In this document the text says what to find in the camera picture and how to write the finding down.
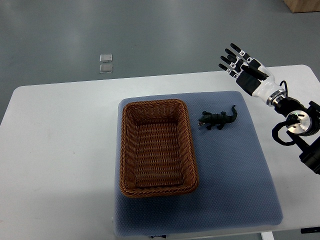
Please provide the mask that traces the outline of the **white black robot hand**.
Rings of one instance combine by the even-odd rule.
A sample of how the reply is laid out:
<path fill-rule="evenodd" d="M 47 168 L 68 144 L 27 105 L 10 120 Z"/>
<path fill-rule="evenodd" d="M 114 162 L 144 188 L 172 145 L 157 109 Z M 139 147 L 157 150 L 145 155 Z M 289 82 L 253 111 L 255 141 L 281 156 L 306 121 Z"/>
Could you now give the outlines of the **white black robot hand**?
<path fill-rule="evenodd" d="M 260 61 L 234 43 L 230 47 L 225 49 L 226 56 L 220 57 L 223 63 L 218 66 L 248 95 L 260 98 L 268 106 L 287 96 L 286 89 L 276 84 L 275 76 Z"/>

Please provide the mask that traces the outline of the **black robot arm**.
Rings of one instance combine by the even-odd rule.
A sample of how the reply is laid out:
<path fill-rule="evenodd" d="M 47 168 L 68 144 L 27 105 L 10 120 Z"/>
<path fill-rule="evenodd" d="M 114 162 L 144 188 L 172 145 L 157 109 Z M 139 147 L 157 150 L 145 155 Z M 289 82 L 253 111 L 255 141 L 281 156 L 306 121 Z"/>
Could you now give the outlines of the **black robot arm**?
<path fill-rule="evenodd" d="M 272 129 L 272 138 L 283 146 L 297 145 L 302 151 L 299 155 L 300 161 L 315 174 L 319 174 L 320 139 L 317 138 L 312 144 L 308 144 L 302 137 L 313 136 L 320 131 L 320 106 L 310 101 L 309 107 L 306 108 L 296 99 L 283 96 L 275 98 L 271 105 L 278 114 L 285 117 L 285 121 Z M 291 141 L 285 142 L 280 139 L 279 131 L 284 127 Z"/>

